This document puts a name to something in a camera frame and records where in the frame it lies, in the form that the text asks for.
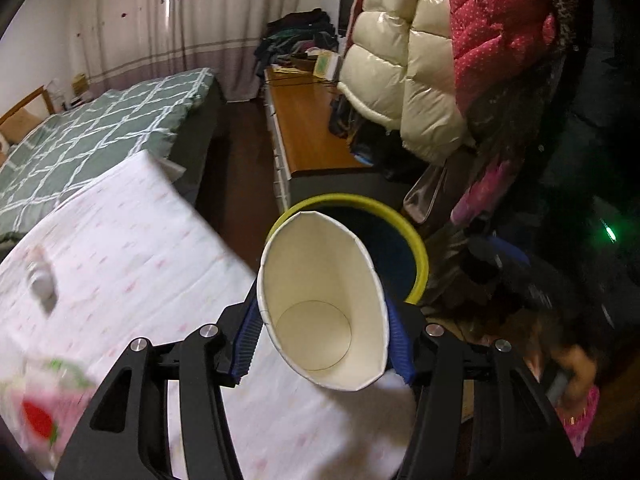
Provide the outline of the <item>white paper cup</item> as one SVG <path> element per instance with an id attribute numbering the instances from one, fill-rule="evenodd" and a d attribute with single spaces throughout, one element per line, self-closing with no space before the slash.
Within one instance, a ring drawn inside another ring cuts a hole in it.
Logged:
<path id="1" fill-rule="evenodd" d="M 359 391 L 386 370 L 390 322 L 362 241 L 318 211 L 286 220 L 268 240 L 257 303 L 272 344 L 308 382 Z"/>

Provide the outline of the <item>white plastic pill bottle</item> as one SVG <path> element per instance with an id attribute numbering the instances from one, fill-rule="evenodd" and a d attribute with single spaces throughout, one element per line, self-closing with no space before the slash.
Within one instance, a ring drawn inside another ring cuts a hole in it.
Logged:
<path id="1" fill-rule="evenodd" d="M 56 281 L 50 261 L 40 246 L 32 248 L 26 257 L 27 285 L 45 315 L 50 315 L 58 301 Z"/>

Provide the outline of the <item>green and white carton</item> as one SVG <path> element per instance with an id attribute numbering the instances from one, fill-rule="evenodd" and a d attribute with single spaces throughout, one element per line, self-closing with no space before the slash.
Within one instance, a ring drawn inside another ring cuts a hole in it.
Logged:
<path id="1" fill-rule="evenodd" d="M 29 359 L 1 379 L 1 416 L 37 467 L 53 470 L 95 392 L 80 366 Z"/>

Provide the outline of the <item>yellow rimmed dark trash bin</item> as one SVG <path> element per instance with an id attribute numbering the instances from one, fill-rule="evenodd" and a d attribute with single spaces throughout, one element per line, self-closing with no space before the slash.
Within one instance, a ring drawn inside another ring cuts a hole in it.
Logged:
<path id="1" fill-rule="evenodd" d="M 385 289 L 397 300 L 419 302 L 428 280 L 427 253 L 422 238 L 400 212 L 367 196 L 321 194 L 288 208 L 269 233 L 303 211 L 321 212 L 341 222 L 366 246 Z"/>

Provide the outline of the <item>white dotted tablecloth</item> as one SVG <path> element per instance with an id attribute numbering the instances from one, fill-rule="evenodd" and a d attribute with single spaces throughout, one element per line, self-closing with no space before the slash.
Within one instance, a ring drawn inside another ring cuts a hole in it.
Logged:
<path id="1" fill-rule="evenodd" d="M 36 246 L 56 281 L 50 315 L 26 281 Z M 182 339 L 243 300 L 253 280 L 142 152 L 62 203 L 2 261 L 1 361 L 60 358 L 100 382 L 134 338 Z M 322 389 L 293 372 L 268 337 L 222 396 L 247 479 L 393 477 L 416 411 L 399 376 L 358 392 Z"/>

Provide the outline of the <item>green plaid quilt bed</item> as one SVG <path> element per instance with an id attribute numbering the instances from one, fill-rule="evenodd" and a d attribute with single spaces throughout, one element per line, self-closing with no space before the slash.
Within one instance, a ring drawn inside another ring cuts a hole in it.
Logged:
<path id="1" fill-rule="evenodd" d="M 210 144 L 220 136 L 224 96 L 208 67 L 108 90 L 53 114 L 11 143 L 1 141 L 1 252 L 47 214 L 140 151 L 178 170 L 189 203 L 200 192 Z"/>

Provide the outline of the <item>long wooden top cabinet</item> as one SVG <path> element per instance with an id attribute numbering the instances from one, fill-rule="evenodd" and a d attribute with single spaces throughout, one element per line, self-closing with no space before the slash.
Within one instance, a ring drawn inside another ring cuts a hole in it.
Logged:
<path id="1" fill-rule="evenodd" d="M 334 88 L 310 73 L 264 71 L 264 102 L 271 134 L 274 196 L 280 211 L 312 196 L 368 196 L 396 210 L 404 188 L 363 165 L 345 140 L 329 130 Z"/>

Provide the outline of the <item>cream puffer jacket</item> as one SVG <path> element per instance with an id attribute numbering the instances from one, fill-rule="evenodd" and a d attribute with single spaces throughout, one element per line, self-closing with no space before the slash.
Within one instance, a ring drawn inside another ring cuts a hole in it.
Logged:
<path id="1" fill-rule="evenodd" d="M 468 140 L 449 18 L 449 0 L 363 0 L 337 84 L 361 116 L 437 166 Z"/>

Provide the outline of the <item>pile of dark clothes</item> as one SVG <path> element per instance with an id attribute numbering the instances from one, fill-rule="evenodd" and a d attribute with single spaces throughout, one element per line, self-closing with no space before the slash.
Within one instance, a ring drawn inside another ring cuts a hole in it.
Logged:
<path id="1" fill-rule="evenodd" d="M 269 22 L 258 47 L 254 50 L 255 75 L 264 78 L 264 70 L 282 56 L 305 52 L 311 47 L 336 52 L 336 29 L 325 10 L 315 8 L 293 12 Z"/>

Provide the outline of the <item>brown tissue box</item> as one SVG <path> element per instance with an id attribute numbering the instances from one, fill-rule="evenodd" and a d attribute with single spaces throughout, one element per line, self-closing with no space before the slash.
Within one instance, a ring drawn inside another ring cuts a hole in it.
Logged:
<path id="1" fill-rule="evenodd" d="M 82 96 L 84 93 L 90 90 L 90 84 L 87 76 L 84 73 L 80 73 L 74 76 L 72 79 L 72 89 L 74 96 Z"/>

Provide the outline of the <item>wooden bed headboard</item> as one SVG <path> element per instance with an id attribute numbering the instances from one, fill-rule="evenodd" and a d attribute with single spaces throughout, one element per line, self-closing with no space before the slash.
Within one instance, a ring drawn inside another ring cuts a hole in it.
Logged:
<path id="1" fill-rule="evenodd" d="M 41 119 L 55 114 L 54 105 L 49 91 L 43 86 L 38 87 L 33 92 L 30 92 L 5 112 L 0 118 L 0 124 L 3 124 L 21 110 L 27 110 L 29 113 L 32 113 Z"/>

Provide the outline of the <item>pink and white curtain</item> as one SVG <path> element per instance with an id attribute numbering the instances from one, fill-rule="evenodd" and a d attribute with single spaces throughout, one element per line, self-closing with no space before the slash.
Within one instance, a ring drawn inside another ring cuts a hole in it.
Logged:
<path id="1" fill-rule="evenodd" d="M 98 96 L 211 68 L 228 101 L 258 93 L 254 51 L 299 0 L 72 0 L 70 66 Z"/>

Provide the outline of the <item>red dotted quilted jacket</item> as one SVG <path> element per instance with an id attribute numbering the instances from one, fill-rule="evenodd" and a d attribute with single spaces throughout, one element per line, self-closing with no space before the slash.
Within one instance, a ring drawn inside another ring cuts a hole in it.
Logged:
<path id="1" fill-rule="evenodd" d="M 551 0 L 449 0 L 456 101 L 463 115 L 531 66 L 556 37 Z"/>

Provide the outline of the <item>green picture frame box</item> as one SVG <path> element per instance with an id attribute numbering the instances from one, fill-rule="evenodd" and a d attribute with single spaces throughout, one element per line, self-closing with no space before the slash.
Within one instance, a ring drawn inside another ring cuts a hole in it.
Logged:
<path id="1" fill-rule="evenodd" d="M 340 62 L 341 57 L 337 52 L 324 49 L 319 50 L 312 73 L 316 78 L 325 81 L 334 81 L 338 68 L 340 67 Z"/>

